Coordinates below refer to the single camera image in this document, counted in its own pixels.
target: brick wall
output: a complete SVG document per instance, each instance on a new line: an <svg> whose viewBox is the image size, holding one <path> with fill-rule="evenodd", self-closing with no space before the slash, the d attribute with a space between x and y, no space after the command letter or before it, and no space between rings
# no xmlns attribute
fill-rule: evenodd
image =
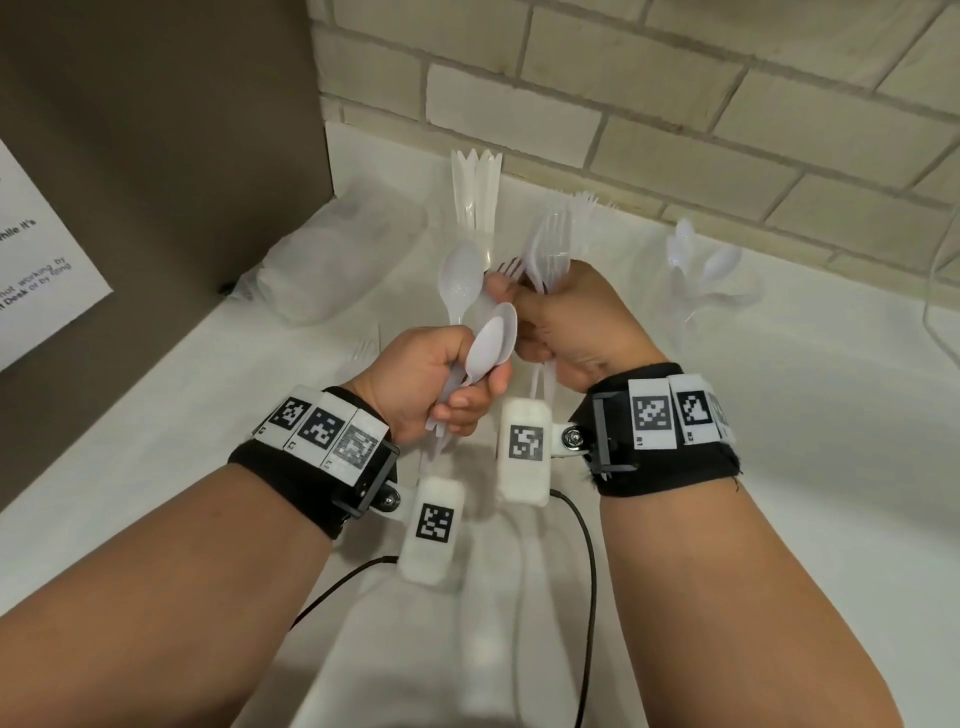
<svg viewBox="0 0 960 728"><path fill-rule="evenodd" d="M309 6L326 118L765 253L918 295L960 200L955 2Z"/></svg>

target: forearm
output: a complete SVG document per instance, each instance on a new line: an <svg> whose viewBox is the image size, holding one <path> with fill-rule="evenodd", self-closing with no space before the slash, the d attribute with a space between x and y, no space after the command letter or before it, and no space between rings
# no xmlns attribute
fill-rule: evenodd
<svg viewBox="0 0 960 728"><path fill-rule="evenodd" d="M651 726L900 726L850 628L733 480L604 497Z"/></svg>
<svg viewBox="0 0 960 728"><path fill-rule="evenodd" d="M0 619L0 725L235 715L330 550L256 476L212 473Z"/></svg>

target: black cable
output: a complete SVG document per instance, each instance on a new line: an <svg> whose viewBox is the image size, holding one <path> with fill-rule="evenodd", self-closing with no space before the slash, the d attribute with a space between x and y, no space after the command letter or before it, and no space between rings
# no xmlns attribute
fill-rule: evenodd
<svg viewBox="0 0 960 728"><path fill-rule="evenodd" d="M587 617L587 654L584 656L584 679L580 683L580 705L577 708L577 720L573 728L580 728L584 724L584 713L587 711L587 688L590 682L590 663L593 660L593 629L596 626L597 619L597 562L593 555L593 540L590 538L590 532L587 528L587 522L580 515L580 511L565 494L556 488L550 489L550 495L558 497L573 511L573 515L580 522L580 527L584 530L584 540L587 541L587 554L590 557L590 612Z"/></svg>
<svg viewBox="0 0 960 728"><path fill-rule="evenodd" d="M340 587L346 584L350 579L352 579L361 571L366 571L370 567L375 567L377 564L395 564L397 559L399 559L399 556L381 556L378 559L372 559L368 561L366 564L361 564L356 569L354 569L349 574L347 574L344 578L342 578L340 581L338 581L336 584L334 584L332 587L327 589L323 594L321 594L316 599L311 601L303 609L303 611L297 615L297 618L294 619L294 623L290 625L290 629L293 629L294 627L296 627L300 623L300 621L304 617L306 617L308 614L310 614L318 604L320 604L322 601L324 601L324 599L326 599L328 596L330 596L331 594L336 592L338 589L340 589Z"/></svg>
<svg viewBox="0 0 960 728"><path fill-rule="evenodd" d="M593 631L596 626L597 618L597 562L596 557L593 555L593 540L590 538L587 522L584 521L584 517L580 515L580 510L573 504L573 501L570 500L570 498L555 488L550 489L550 495L555 498L559 498L568 506L570 506L570 510L573 511L573 515L577 517L577 521L580 522L580 527L584 531L584 540L587 542L587 555L590 559L590 611L589 616L587 617L587 654L584 656L584 678L580 683L580 704L577 707L577 720L573 724L573 728L581 728L581 726L584 724L584 713L587 711L587 689L590 682L590 663L593 660ZM397 556L381 556L378 559L372 559L371 561L368 561L366 564L361 564L332 587L327 589L323 594L310 602L306 608L304 608L304 610L297 615L297 618L294 619L294 623L290 625L290 629L296 627L304 617L310 614L317 607L317 605L340 589L340 587L346 584L361 571L365 571L370 567L376 566L377 564L395 564L398 558L399 557Z"/></svg>

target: white counter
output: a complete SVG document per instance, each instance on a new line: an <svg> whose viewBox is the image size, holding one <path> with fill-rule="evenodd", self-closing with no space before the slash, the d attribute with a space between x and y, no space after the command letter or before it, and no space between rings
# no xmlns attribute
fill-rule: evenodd
<svg viewBox="0 0 960 728"><path fill-rule="evenodd" d="M446 182L442 158L338 124L328 136L338 189L373 174L427 200ZM504 179L498 228L518 245L549 194ZM636 282L649 277L664 228L612 210L601 224L604 243L591 261L636 304ZM371 322L384 342L409 326L443 323L433 285L443 250L425 238L373 293L322 327L287 329L253 307L220 306L0 513L0 611L220 465L293 384L329 383ZM766 299L684 364L712 382L737 431L748 487L867 646L907 724L953 726L960 375L926 339L915 302L763 255L746 260L766 281ZM960 343L960 316L937 321ZM526 383L521 370L518 391ZM566 394L559 409L575 402ZM460 650L477 620L464 604L483 597L503 618L487 647L509 679L489 686L501 718L481 724L512 725L517 715L528 726L572 724L587 614L582 536L556 501L542 511L489 506L492 443L488 418L438 464L471 488L464 590L415 588L389 566L368 572L298 626L239 725L286 725L304 698L297 728L477 725L462 717L462 698L473 693L460 678ZM401 461L407 482L415 459ZM556 467L555 485L580 504L598 546L588 721L644 725L596 496L577 462ZM400 536L376 517L352 524L315 593L371 556L396 553Z"/></svg>

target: gray partition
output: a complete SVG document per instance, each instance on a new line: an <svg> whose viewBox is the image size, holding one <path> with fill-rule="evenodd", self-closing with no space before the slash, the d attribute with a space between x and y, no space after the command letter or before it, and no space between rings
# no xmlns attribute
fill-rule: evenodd
<svg viewBox="0 0 960 728"><path fill-rule="evenodd" d="M0 3L0 139L114 290L0 372L0 507L330 198L309 34L303 0Z"/></svg>

